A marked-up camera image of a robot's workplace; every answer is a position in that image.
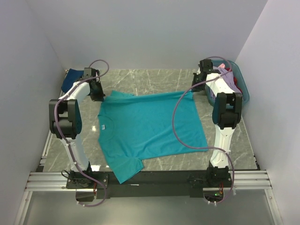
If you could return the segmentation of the teal plastic laundry basket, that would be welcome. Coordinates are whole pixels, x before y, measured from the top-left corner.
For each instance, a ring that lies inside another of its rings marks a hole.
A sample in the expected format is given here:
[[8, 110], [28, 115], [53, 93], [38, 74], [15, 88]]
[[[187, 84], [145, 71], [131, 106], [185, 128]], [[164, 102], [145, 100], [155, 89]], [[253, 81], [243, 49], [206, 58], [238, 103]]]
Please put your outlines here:
[[[250, 100], [249, 92], [248, 92], [246, 83], [244, 81], [244, 78], [243, 78], [243, 75], [242, 75], [242, 72], [241, 72], [239, 66], [231, 60], [229, 62], [232, 65], [232, 72], [238, 80], [238, 86], [242, 89], [242, 92], [243, 92], [242, 93], [242, 97], [243, 97], [242, 107], [244, 107], [247, 105], [247, 103]], [[229, 68], [229, 64], [225, 60], [222, 60], [222, 59], [212, 59], [212, 63], [213, 63], [214, 67], [218, 67], [219, 65], [224, 63], [226, 68]], [[209, 104], [211, 106], [214, 106], [215, 100], [213, 97], [210, 96], [209, 87], [205, 86], [205, 91], [206, 91], [207, 100], [208, 100]]]

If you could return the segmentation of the teal t-shirt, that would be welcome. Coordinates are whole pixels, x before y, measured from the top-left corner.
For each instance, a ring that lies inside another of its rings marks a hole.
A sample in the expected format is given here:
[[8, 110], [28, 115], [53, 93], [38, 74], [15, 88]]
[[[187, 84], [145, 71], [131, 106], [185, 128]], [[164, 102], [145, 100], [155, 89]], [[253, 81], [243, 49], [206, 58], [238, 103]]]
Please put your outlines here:
[[140, 172], [145, 159], [207, 150], [191, 92], [135, 96], [113, 91], [98, 120], [99, 145], [119, 183]]

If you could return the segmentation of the folded navy blue t-shirt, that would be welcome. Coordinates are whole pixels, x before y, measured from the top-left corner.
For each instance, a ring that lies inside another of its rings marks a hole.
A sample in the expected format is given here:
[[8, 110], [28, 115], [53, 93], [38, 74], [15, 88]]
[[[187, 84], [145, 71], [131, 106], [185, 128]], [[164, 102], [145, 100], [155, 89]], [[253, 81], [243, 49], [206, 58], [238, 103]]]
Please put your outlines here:
[[69, 69], [61, 86], [62, 92], [67, 93], [72, 88], [73, 83], [82, 78], [83, 73], [83, 70]]

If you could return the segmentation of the lavender t-shirt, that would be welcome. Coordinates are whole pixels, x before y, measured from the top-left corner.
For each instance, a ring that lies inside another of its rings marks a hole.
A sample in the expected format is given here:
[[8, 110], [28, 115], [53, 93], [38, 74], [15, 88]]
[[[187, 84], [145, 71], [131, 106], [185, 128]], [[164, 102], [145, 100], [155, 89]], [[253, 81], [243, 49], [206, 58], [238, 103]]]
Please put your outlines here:
[[[217, 69], [220, 73], [225, 73], [229, 71], [229, 68], [225, 68], [224, 64], [219, 65], [218, 67], [213, 67], [214, 69]], [[233, 75], [233, 72], [229, 72], [226, 75], [222, 76], [223, 80], [226, 82], [226, 84], [234, 91], [240, 93], [240, 90], [235, 84], [235, 77]]]

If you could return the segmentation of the red garment in basket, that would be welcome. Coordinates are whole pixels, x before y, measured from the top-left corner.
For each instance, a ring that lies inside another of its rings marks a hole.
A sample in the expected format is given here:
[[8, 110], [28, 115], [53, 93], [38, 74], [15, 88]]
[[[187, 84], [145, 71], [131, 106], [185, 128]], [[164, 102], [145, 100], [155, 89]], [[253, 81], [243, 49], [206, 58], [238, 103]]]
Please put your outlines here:
[[242, 89], [238, 86], [238, 80], [234, 76], [232, 71], [226, 74], [223, 78], [225, 82], [231, 87], [232, 90], [234, 90], [235, 92], [243, 93]]

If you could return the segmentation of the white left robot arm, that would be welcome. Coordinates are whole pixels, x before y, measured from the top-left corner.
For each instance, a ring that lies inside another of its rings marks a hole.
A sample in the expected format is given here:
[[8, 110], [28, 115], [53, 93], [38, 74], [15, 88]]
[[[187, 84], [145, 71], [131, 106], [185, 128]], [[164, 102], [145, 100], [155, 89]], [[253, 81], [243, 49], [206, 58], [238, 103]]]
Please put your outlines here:
[[63, 143], [73, 172], [80, 172], [77, 183], [89, 188], [94, 182], [89, 174], [90, 162], [86, 157], [81, 140], [83, 127], [79, 104], [86, 96], [94, 101], [103, 101], [105, 94], [98, 78], [77, 81], [60, 98], [49, 102], [49, 124], [52, 134]]

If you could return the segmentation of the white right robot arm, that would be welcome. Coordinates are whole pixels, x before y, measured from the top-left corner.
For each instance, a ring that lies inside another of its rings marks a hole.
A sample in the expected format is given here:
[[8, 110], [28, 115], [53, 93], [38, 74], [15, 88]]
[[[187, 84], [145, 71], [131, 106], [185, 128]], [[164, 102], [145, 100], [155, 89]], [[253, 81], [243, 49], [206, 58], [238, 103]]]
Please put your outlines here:
[[204, 86], [208, 86], [215, 95], [212, 112], [212, 121], [216, 128], [214, 146], [221, 148], [222, 151], [218, 149], [213, 151], [207, 168], [206, 183], [211, 187], [216, 187], [222, 180], [229, 177], [227, 154], [230, 151], [235, 128], [241, 120], [242, 94], [235, 92], [216, 70], [213, 73], [198, 71], [193, 75], [192, 85], [206, 82], [194, 87], [194, 91], [200, 91]]

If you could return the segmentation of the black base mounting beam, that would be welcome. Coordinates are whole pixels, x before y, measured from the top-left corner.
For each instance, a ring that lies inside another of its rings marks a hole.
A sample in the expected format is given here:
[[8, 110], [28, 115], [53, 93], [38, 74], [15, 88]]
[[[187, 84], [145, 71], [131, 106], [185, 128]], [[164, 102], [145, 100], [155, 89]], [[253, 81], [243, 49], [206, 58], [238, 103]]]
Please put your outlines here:
[[225, 180], [209, 180], [207, 170], [138, 172], [119, 183], [113, 172], [92, 172], [91, 179], [79, 172], [68, 172], [66, 188], [76, 191], [77, 200], [91, 201], [90, 189], [96, 199], [116, 197], [189, 196], [203, 198], [206, 188], [233, 188], [234, 176], [228, 171]]

